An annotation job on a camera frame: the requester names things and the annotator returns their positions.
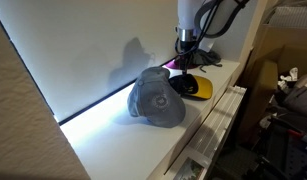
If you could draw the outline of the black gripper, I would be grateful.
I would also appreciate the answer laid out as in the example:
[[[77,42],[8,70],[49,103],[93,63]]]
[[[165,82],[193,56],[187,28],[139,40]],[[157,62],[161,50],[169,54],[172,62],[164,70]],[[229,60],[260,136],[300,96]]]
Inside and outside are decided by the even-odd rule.
[[[195,42],[179,41],[177,43],[177,50],[179,55],[179,67],[183,72],[187,71],[189,66],[190,56],[192,48],[194,47]]]

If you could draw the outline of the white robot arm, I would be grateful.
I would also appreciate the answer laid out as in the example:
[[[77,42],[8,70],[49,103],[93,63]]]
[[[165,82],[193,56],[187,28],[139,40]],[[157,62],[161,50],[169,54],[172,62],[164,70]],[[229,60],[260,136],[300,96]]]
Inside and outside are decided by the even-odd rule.
[[[178,25],[175,51],[179,69],[215,65],[221,67],[221,57],[211,47],[202,50],[203,39],[211,45],[224,35],[238,13],[250,0],[178,0]]]

